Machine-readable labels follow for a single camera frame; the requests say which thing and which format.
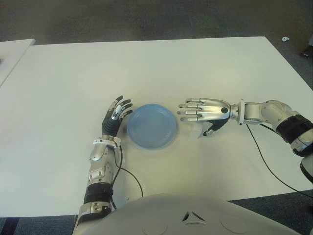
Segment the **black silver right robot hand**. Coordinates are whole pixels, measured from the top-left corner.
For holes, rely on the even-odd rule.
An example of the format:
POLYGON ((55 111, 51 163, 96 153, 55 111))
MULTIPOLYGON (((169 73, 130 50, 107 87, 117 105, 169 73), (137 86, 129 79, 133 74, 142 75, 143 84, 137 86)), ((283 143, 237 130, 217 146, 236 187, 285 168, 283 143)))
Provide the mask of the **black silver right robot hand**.
POLYGON ((208 122, 211 126, 203 132, 203 136, 216 132, 230 119, 231 106, 228 102, 209 98, 188 98, 179 105, 180 121, 208 122))

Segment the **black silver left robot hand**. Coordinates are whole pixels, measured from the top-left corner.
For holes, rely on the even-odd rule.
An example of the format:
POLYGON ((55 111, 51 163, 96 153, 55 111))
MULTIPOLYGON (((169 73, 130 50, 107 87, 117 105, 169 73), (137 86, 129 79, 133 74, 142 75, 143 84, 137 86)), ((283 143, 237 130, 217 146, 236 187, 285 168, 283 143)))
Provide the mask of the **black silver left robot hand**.
POLYGON ((121 95, 116 98, 107 110, 107 113, 102 122, 102 135, 116 137, 122 120, 125 116, 131 114, 132 103, 130 99, 123 100, 121 95))

